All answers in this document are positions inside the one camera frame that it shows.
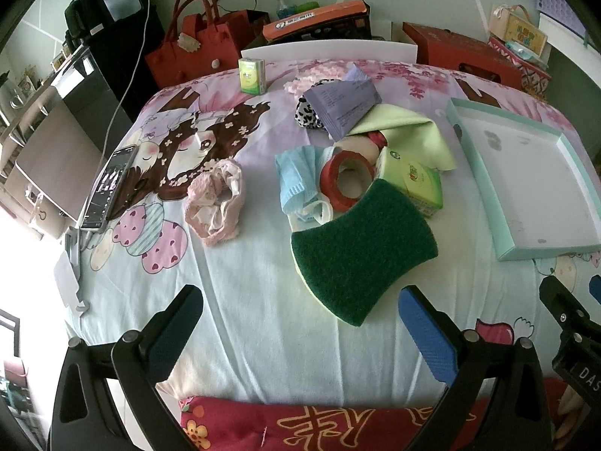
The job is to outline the green scouring sponge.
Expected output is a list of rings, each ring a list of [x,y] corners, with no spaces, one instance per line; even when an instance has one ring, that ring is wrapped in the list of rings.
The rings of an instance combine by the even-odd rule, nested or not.
[[[291,251],[319,303],[359,327],[400,277],[438,256],[438,245],[409,198],[377,179],[346,213],[292,233]]]

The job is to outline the leopard print scrunchie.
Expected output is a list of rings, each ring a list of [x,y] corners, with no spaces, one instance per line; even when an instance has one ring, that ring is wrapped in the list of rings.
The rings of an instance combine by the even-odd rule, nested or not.
[[[308,129],[324,128],[323,122],[305,96],[300,96],[299,100],[297,100],[294,118],[300,127]]]

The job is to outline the mint green tray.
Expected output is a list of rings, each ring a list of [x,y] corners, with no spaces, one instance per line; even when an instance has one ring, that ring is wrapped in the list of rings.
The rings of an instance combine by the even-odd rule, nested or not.
[[[600,248],[600,195],[563,132],[452,99],[446,115],[470,165],[501,262]]]

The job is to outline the light green cloth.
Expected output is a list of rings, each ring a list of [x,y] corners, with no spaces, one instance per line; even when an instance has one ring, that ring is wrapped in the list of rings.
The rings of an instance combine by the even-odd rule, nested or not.
[[[439,171],[458,166],[437,124],[429,117],[402,107],[375,105],[349,135],[380,132],[389,149]]]

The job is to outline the white headboard panel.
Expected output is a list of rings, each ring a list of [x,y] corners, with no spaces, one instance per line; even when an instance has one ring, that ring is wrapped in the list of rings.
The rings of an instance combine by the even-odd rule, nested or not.
[[[340,59],[415,63],[418,46],[412,43],[375,40],[314,40],[245,49],[242,50],[242,57],[263,59],[267,62]]]

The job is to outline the red tote bag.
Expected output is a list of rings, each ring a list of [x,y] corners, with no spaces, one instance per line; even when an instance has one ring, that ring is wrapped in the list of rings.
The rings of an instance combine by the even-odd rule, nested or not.
[[[162,45],[146,56],[157,86],[176,86],[235,68],[255,38],[245,11],[224,15],[217,0],[176,0]]]

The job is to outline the orange black box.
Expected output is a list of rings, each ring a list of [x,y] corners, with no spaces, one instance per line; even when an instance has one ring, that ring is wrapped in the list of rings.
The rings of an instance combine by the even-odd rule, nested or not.
[[[370,6],[352,0],[307,10],[263,28],[270,44],[313,40],[371,40]]]

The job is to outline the blue face mask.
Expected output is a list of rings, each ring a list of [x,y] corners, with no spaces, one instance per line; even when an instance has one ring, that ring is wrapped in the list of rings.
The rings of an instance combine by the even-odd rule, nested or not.
[[[320,177],[335,152],[335,147],[302,145],[275,157],[280,207],[293,230],[305,230],[333,219],[333,207],[321,191]]]

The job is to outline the cartoon print bedsheet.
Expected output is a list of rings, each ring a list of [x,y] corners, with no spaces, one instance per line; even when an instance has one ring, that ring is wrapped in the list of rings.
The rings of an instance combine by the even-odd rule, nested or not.
[[[133,223],[111,221],[83,251],[80,295],[89,308],[69,318],[71,334],[91,345],[113,342],[145,326],[182,286],[193,284],[203,291],[204,312],[163,384],[176,398],[391,407],[440,396],[442,385],[399,319],[399,285],[383,294],[362,326],[352,327],[306,289],[292,261],[275,157],[300,145],[323,147],[328,139],[296,124],[286,85],[325,67],[323,60],[271,63],[269,88],[260,97],[242,93],[233,70],[153,96],[126,138],[151,149],[143,171],[163,171],[165,154],[202,168],[232,155],[246,181],[239,235],[205,247],[184,222],[181,201],[159,194],[136,201],[129,211]],[[477,184],[445,108],[453,98],[498,104],[560,130],[573,144],[580,140],[575,129],[553,107],[465,73],[378,61],[362,61],[361,67],[387,103],[432,119],[458,162],[443,176],[444,207],[430,223],[439,254],[400,285],[419,286],[458,327],[482,328],[501,341],[530,337],[550,374],[559,327],[540,303],[539,284],[555,275],[598,318],[599,254],[498,261]]]

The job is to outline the small green tissue pack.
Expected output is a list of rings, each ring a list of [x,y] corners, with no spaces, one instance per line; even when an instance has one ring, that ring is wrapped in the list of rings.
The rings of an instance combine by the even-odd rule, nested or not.
[[[263,59],[239,59],[239,83],[242,93],[263,95],[266,92],[266,69]]]

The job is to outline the red cardboard box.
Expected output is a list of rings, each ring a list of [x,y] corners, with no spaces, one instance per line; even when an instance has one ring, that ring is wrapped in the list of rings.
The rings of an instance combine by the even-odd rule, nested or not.
[[[402,30],[417,44],[419,64],[466,72],[521,90],[521,71],[488,44],[451,30],[406,21]]]

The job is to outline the red embroidered cushion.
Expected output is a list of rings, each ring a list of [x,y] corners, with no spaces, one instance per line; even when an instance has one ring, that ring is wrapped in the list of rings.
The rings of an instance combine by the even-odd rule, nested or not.
[[[265,405],[192,396],[180,425],[200,450],[402,450],[433,408]]]

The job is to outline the black smartphone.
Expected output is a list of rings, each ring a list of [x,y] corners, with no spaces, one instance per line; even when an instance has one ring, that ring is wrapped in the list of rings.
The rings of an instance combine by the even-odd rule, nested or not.
[[[86,212],[83,214],[83,222],[80,224],[82,230],[98,231],[105,227],[116,195],[133,163],[136,152],[137,146],[129,145],[112,154],[99,175]]]

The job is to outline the pink white fuzzy cloth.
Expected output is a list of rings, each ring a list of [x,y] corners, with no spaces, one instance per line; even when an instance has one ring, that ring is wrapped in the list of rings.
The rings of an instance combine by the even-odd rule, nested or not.
[[[295,100],[299,100],[299,98],[306,93],[307,90],[313,88],[313,86],[328,82],[330,82],[330,79],[325,79],[325,77],[298,76],[295,79],[292,79],[290,82],[285,83],[283,89],[286,93],[292,95]]]

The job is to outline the red patterned tin box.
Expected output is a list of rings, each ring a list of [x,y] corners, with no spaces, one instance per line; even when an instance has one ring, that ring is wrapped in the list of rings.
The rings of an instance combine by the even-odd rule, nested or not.
[[[546,70],[518,57],[497,37],[490,36],[488,44],[521,72],[521,90],[541,101],[547,101],[547,89],[551,82],[551,76]]]

